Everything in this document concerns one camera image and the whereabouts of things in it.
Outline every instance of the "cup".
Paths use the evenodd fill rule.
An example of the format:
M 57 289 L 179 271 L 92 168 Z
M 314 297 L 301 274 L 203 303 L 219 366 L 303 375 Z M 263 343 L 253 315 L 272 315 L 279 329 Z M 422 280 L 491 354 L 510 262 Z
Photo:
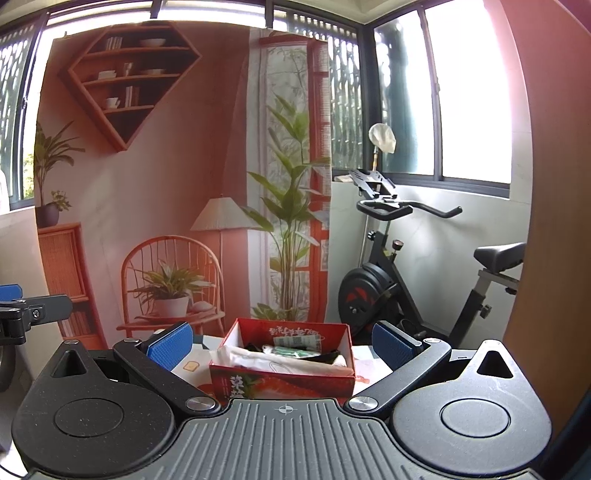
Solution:
M 119 97 L 107 98 L 107 100 L 105 100 L 105 109 L 113 110 L 113 109 L 117 108 L 120 103 L 121 103 L 121 100 L 119 100 Z
M 134 67 L 134 62 L 128 61 L 123 64 L 123 76 L 127 77 L 131 73 L 131 69 Z

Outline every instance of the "white flower pot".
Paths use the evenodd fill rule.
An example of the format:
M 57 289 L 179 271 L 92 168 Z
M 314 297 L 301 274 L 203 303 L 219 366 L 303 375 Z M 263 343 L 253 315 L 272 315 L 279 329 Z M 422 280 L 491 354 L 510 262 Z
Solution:
M 154 307 L 159 316 L 163 318 L 181 318 L 187 316 L 189 297 L 179 299 L 154 300 Z

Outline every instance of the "bike handlebar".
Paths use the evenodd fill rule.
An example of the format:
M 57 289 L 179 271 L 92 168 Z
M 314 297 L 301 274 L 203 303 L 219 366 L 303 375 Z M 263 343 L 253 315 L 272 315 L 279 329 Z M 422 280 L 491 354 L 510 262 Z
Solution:
M 421 202 L 390 203 L 383 200 L 360 200 L 357 202 L 357 210 L 383 222 L 390 222 L 397 218 L 410 215 L 413 212 L 413 207 L 425 210 L 439 218 L 452 218 L 463 211 L 462 207 L 455 207 L 448 212 L 442 212 Z

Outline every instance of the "metal lattice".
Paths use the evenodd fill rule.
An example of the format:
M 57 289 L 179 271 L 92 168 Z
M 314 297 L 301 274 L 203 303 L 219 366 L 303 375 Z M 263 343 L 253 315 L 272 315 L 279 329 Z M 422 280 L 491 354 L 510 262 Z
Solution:
M 34 34 L 34 24 L 22 25 L 0 36 L 0 167 L 6 175 L 8 194 L 15 189 L 13 140 L 22 73 Z
M 357 34 L 295 11 L 275 10 L 274 14 L 274 28 L 328 42 L 332 166 L 341 169 L 362 167 L 363 126 Z

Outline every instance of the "lamp shade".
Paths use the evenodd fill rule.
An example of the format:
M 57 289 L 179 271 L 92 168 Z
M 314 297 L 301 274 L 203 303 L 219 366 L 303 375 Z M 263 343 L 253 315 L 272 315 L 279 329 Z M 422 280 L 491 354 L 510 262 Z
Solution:
M 230 197 L 209 199 L 195 220 L 192 231 L 257 228 L 258 224 L 247 216 Z

